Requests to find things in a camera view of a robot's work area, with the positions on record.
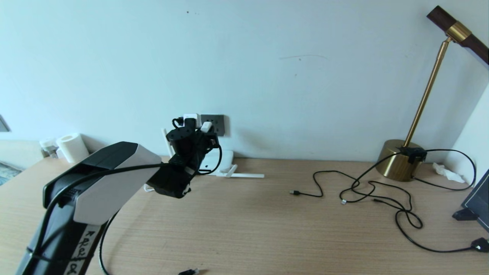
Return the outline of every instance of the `white plug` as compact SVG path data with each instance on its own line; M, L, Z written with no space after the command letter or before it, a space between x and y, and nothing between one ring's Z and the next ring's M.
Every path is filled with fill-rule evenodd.
M202 127L200 128L200 130L204 133L207 133L207 132L209 132L211 127L212 127L212 122L206 121L202 124Z

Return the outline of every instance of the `brass lamp base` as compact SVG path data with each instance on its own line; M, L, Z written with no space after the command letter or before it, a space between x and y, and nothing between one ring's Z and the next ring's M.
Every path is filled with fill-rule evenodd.
M378 160L381 160L388 155L398 153L399 147L404 145L404 140L390 139L384 143L384 147L380 152ZM408 147L421 147L415 143L410 142ZM376 166L379 173L388 179L408 182L411 177L414 176L416 170L421 164L419 159L415 159L414 163L408 162L409 157L405 155L395 155L387 160L384 160L381 164Z

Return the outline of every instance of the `black connector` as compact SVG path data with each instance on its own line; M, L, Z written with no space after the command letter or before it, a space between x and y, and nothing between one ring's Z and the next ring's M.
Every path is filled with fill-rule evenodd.
M196 275L199 274L199 269L189 269L183 272L180 272L178 275Z
M421 147L400 147L398 149L401 154L409 157L407 162L409 162L410 164L413 164L415 159L424 161L426 159L426 156L428 155L428 152Z
M182 117L182 116L181 116L181 117L179 117L179 118L176 118L176 119L175 119L175 121L177 122L177 124L178 124L179 126L183 126L183 117Z
M484 238L478 238L470 244L470 247L479 252L489 252L489 241Z
M452 217L457 221L476 221L479 218L470 208L464 208L453 213Z

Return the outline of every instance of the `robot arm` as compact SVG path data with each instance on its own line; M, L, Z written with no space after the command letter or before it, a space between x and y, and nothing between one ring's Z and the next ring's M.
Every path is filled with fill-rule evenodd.
M49 182L43 192L46 215L17 275L85 274L107 221L143 184L175 198L190 192L205 154L220 148L218 138L188 118L167 139L176 153L168 163L139 144L119 142Z

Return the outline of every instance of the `paper towel roll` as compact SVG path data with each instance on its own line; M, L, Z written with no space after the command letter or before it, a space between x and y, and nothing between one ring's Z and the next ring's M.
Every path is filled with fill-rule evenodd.
M63 151L66 160L70 163L79 162L89 156L89 152L79 133L60 137L56 140L56 143Z

